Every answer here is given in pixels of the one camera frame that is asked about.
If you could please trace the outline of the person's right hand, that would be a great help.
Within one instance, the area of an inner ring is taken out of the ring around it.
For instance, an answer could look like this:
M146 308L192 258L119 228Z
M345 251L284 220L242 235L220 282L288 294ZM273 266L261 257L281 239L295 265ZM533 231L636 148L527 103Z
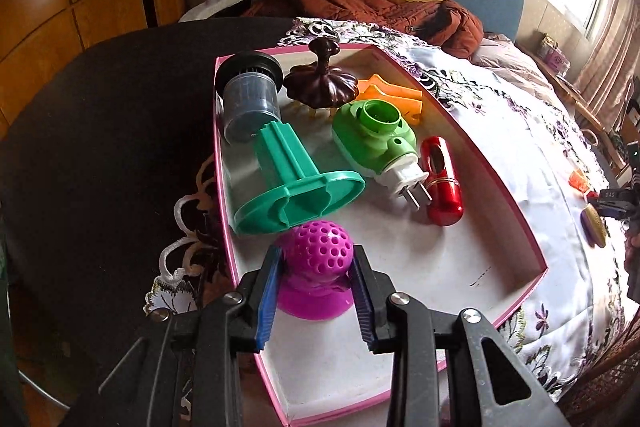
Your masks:
M624 269L630 273L634 259L639 256L640 253L640 234L631 234L631 231L626 232L625 239L625 260Z

